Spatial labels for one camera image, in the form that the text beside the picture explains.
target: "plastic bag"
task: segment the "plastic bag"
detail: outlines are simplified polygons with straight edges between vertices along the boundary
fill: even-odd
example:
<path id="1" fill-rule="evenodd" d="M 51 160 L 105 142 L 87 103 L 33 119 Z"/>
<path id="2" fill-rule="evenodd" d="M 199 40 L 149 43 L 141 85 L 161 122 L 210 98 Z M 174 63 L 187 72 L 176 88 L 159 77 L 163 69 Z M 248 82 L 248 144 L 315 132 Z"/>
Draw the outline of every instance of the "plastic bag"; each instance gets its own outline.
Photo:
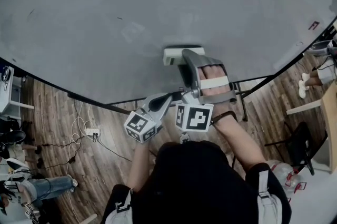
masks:
<path id="1" fill-rule="evenodd" d="M 268 160 L 267 164 L 287 194 L 296 193 L 306 187 L 306 182 L 303 182 L 303 178 L 289 164 L 279 160 Z"/>

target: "wooden floor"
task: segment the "wooden floor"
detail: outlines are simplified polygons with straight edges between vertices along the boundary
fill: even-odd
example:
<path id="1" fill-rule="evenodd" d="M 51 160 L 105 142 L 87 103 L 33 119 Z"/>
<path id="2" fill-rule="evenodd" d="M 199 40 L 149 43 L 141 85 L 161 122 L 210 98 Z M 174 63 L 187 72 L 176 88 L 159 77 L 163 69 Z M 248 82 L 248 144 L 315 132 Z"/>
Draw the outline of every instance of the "wooden floor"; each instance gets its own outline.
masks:
<path id="1" fill-rule="evenodd" d="M 306 72 L 319 64 L 314 57 L 305 57 L 300 60 Z M 319 108 L 305 111 L 295 115 L 285 116 L 287 109 L 300 106 L 322 97 L 328 85 L 317 87 L 307 91 L 305 100 L 298 96 L 298 80 L 304 68 L 299 63 L 292 66 L 288 71 L 281 74 L 274 81 L 260 88 L 258 91 L 245 98 L 248 113 L 248 122 L 242 121 L 243 110 L 240 101 L 232 105 L 237 113 L 240 124 L 258 142 L 268 159 L 280 159 L 274 147 L 265 148 L 265 143 L 283 140 L 289 137 L 284 129 L 286 120 L 293 128 L 299 122 L 305 121 L 313 136 L 315 146 L 318 146 L 324 137 L 324 122 Z M 241 84 L 242 90 L 253 87 L 258 81 Z M 22 109 L 24 120 L 33 121 L 30 135 L 35 139 L 35 144 L 67 144 L 70 142 L 72 132 L 79 134 L 77 124 L 72 123 L 80 112 L 81 102 L 67 97 L 67 94 L 33 79 L 28 79 L 22 89 L 23 103 L 35 106 L 35 110 Z M 119 107 L 133 110 L 135 102 L 119 104 Z M 127 116 L 84 104 L 80 117 L 83 121 L 90 120 L 87 127 L 101 130 L 102 143 L 128 159 L 132 159 L 135 141 L 128 137 L 123 130 L 123 123 Z M 179 132 L 174 125 L 174 109 L 169 110 L 165 118 L 164 127 L 152 141 L 151 150 L 156 153 L 160 146 L 167 141 L 179 141 Z M 231 163 L 232 152 L 225 140 L 211 129 L 209 134 L 191 134 L 193 140 L 210 140 L 217 143 L 227 154 Z M 69 166 L 69 174 L 78 180 L 80 186 L 70 195 L 74 212 L 79 221 L 93 213 L 98 218 L 92 223 L 99 223 L 110 196 L 113 186 L 117 183 L 125 183 L 131 163 L 113 154 L 98 142 L 89 138 L 81 139 L 81 148 L 78 150 L 75 162 Z M 71 156 L 80 145 L 73 144 Z M 45 166 L 57 165 L 68 161 L 69 147 L 44 147 L 42 157 Z M 280 146 L 284 156 L 287 156 L 285 148 Z M 41 170 L 46 177 L 62 176 L 66 174 L 67 165 Z M 237 163 L 235 169 L 244 176 L 241 166 Z M 57 204 L 62 212 L 64 223 L 77 223 L 72 212 L 68 195 L 57 199 Z"/>

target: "person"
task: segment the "person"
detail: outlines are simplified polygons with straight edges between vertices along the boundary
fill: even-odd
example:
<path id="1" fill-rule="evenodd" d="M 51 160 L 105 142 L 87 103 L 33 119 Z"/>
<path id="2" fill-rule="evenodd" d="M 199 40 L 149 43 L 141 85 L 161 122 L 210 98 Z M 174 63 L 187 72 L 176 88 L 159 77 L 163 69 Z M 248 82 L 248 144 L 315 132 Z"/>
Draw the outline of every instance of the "person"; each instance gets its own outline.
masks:
<path id="1" fill-rule="evenodd" d="M 56 198 L 67 190 L 74 192 L 78 182 L 69 174 L 62 177 L 32 179 L 27 178 L 29 170 L 21 169 L 15 177 L 0 181 L 0 208 L 6 214 L 9 203 L 32 203 L 37 200 Z"/>
<path id="2" fill-rule="evenodd" d="M 24 154 L 23 150 L 31 150 L 34 151 L 35 154 L 40 154 L 42 147 L 41 146 L 34 146 L 29 144 L 12 144 L 7 147 L 9 157 L 13 159 L 17 159 L 21 162 L 30 162 L 35 163 L 38 168 L 42 167 L 43 160 L 42 158 L 31 158 Z"/>
<path id="3" fill-rule="evenodd" d="M 201 79 L 225 76 L 220 66 L 205 66 L 198 71 Z M 217 95 L 229 90 L 227 85 L 202 93 Z M 215 104 L 212 116 L 227 111 L 227 102 Z M 281 201 L 282 222 L 278 223 L 289 223 L 288 199 L 253 138 L 233 115 L 221 118 L 214 127 L 246 171 L 245 180 L 229 166 L 219 146 L 209 141 L 186 141 L 186 134 L 182 144 L 162 145 L 149 175 L 149 143 L 138 143 L 127 183 L 114 186 L 101 224 L 117 223 L 114 213 L 130 209 L 130 197 L 132 219 L 123 223 L 260 223 L 260 172 L 268 175 L 268 192 Z"/>
<path id="4" fill-rule="evenodd" d="M 302 73 L 302 79 L 299 80 L 299 95 L 306 97 L 306 91 L 311 86 L 322 86 L 337 78 L 337 62 L 331 56 L 328 56 L 324 63 L 309 74 Z"/>

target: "desk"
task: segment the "desk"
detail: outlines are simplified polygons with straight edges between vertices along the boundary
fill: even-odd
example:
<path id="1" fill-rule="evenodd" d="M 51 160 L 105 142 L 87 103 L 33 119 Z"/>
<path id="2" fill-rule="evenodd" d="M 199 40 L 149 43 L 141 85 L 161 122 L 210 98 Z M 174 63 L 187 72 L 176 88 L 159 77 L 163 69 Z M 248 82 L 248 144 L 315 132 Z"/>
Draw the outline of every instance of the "desk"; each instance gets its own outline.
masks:
<path id="1" fill-rule="evenodd" d="M 34 106 L 23 104 L 17 101 L 12 100 L 12 87 L 15 86 L 17 88 L 21 88 L 18 84 L 13 84 L 13 77 L 14 77 L 14 69 L 12 67 L 9 67 L 9 70 L 11 71 L 11 74 L 7 80 L 7 82 L 1 81 L 0 83 L 0 113 L 2 116 L 6 116 L 5 114 L 2 114 L 5 112 L 5 110 L 8 108 L 9 105 L 19 106 L 23 108 L 28 109 L 34 109 Z M 21 118 L 11 116 L 14 119 L 20 120 Z"/>
<path id="2" fill-rule="evenodd" d="M 278 73 L 334 20 L 335 0 L 0 0 L 1 58 L 105 105 L 183 87 L 163 48 L 199 44 L 232 82 Z"/>
<path id="3" fill-rule="evenodd" d="M 337 85 L 333 82 L 320 100 L 287 110 L 287 115 L 321 107 L 329 140 L 330 171 L 337 167 Z"/>

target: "wall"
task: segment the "wall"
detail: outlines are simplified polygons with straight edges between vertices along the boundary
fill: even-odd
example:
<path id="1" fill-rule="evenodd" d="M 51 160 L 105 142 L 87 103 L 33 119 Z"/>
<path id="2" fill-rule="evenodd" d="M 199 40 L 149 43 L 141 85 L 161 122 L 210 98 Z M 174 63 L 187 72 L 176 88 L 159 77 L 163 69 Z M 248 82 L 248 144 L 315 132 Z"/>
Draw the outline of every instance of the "wall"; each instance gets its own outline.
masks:
<path id="1" fill-rule="evenodd" d="M 311 176 L 309 170 L 304 168 L 300 174 L 304 176 L 307 186 L 290 201 L 290 224 L 330 224 L 337 215 L 337 171 L 329 174 L 315 170 L 315 175 Z"/>

